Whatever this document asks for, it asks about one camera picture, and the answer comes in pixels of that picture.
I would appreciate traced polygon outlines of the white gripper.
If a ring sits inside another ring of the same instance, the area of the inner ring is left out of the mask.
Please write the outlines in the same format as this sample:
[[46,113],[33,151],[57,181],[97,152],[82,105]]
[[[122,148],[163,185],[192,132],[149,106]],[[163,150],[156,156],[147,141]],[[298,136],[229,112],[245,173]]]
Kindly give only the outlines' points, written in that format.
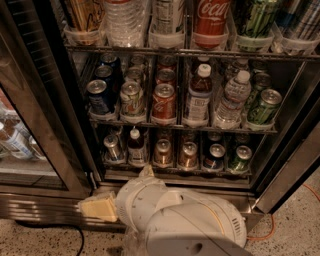
[[103,192],[80,201],[80,212],[84,217],[108,222],[116,222],[119,217],[135,231],[144,231],[167,187],[162,180],[152,177],[154,172],[150,164],[143,167],[139,176],[129,180],[117,196],[113,191]]

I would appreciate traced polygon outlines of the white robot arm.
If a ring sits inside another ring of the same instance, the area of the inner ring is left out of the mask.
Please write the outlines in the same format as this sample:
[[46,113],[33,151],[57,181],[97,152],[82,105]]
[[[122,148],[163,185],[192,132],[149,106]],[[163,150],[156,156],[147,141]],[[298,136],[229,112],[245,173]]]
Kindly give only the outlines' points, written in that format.
[[145,166],[117,193],[79,203],[83,216],[121,221],[136,234],[137,256],[252,256],[244,218],[229,201],[168,187]]

